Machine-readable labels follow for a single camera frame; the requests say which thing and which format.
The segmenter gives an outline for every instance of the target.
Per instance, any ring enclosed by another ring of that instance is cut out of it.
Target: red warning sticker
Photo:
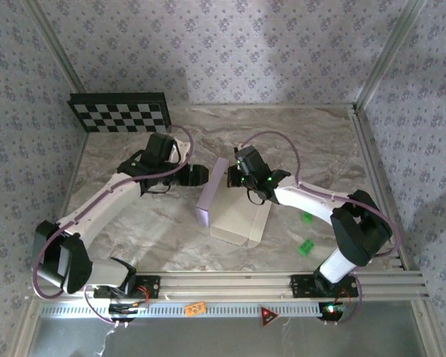
[[[261,319],[262,319],[262,326],[265,327],[269,325],[271,322],[276,320],[279,317],[277,313],[274,311],[271,311],[270,309],[266,309],[265,307],[261,306]]]

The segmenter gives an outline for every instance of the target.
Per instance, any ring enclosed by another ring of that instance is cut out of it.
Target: patterned wallpaper
[[[85,138],[20,3],[0,1],[0,356],[30,294],[33,232],[57,215]]]
[[[446,0],[430,1],[366,110],[446,337]]]
[[[88,91],[351,103],[405,0],[41,1]]]

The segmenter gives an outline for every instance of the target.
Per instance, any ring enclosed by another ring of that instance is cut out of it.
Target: green block
[[[313,249],[314,247],[314,243],[307,239],[300,247],[299,247],[299,252],[304,256],[307,257],[307,255],[309,254],[309,252]]]
[[[312,223],[312,215],[309,212],[303,212],[300,215],[300,220],[303,223]]]

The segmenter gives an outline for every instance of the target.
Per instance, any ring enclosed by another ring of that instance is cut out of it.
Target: orange label
[[[195,316],[204,314],[207,311],[205,303],[202,301],[200,303],[193,303],[192,305],[185,306],[185,316]]]

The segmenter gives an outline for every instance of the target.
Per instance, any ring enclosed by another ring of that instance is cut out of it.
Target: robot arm
[[[127,205],[137,201],[157,184],[198,186],[208,181],[208,169],[202,165],[185,165],[163,178],[132,181],[138,176],[166,173],[186,158],[190,145],[170,136],[152,134],[145,150],[124,161],[111,179],[84,205],[53,224],[42,222],[35,231],[33,255],[59,228],[65,228],[53,241],[39,265],[38,275],[73,294],[84,286],[108,286],[128,294],[133,290],[135,269],[118,259],[91,261],[87,248],[100,231]]]
[[[392,231],[375,214],[349,203],[326,199],[317,193],[346,197],[378,209],[370,195],[357,190],[352,195],[336,193],[323,188],[295,182],[284,170],[271,170],[254,147],[235,149],[237,165],[228,170],[228,187],[246,187],[263,201],[287,205],[309,212],[334,228],[338,248],[314,272],[318,292],[326,295],[357,266],[368,264],[388,241]]]

